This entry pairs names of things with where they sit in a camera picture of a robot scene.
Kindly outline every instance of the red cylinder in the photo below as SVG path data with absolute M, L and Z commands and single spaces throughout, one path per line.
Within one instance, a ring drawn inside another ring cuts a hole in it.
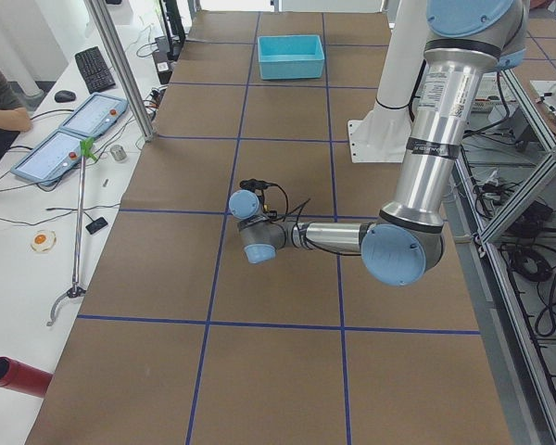
M 0 388 L 44 397 L 52 375 L 8 357 L 0 357 Z

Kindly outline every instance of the blue joint cap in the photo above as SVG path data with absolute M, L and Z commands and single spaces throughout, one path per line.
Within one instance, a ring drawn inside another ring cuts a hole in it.
M 251 264 L 259 264 L 276 258 L 276 249 L 271 244 L 250 244 L 244 247 L 244 251 Z
M 362 240 L 360 254 L 371 275 L 391 286 L 418 281 L 426 268 L 426 255 L 418 239 L 393 224 L 373 227 Z
M 478 34 L 504 16 L 515 0 L 429 0 L 426 20 L 433 32 L 457 38 Z
M 229 199 L 229 210 L 239 220 L 246 220 L 258 213 L 258 196 L 248 190 L 234 192 Z
M 507 54 L 506 56 L 500 56 L 499 64 L 497 65 L 497 71 L 509 70 L 521 65 L 524 57 L 524 49 Z

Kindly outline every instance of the power adapter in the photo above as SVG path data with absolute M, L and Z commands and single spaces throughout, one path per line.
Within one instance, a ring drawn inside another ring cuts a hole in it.
M 86 230 L 89 231 L 89 234 L 93 235 L 97 233 L 99 230 L 101 230 L 103 227 L 107 227 L 107 226 L 108 226 L 108 222 L 105 220 L 105 218 L 100 217 L 94 220 L 93 222 L 86 224 Z

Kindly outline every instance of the teal plastic bin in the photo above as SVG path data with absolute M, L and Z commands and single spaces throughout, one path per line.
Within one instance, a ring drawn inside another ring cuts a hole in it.
M 322 77 L 322 41 L 319 35 L 258 37 L 259 75 L 265 81 Z

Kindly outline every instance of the person's arm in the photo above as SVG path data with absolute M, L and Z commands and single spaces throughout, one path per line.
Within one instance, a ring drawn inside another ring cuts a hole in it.
M 0 128 L 15 132 L 28 132 L 31 129 L 31 119 L 27 109 L 0 109 Z

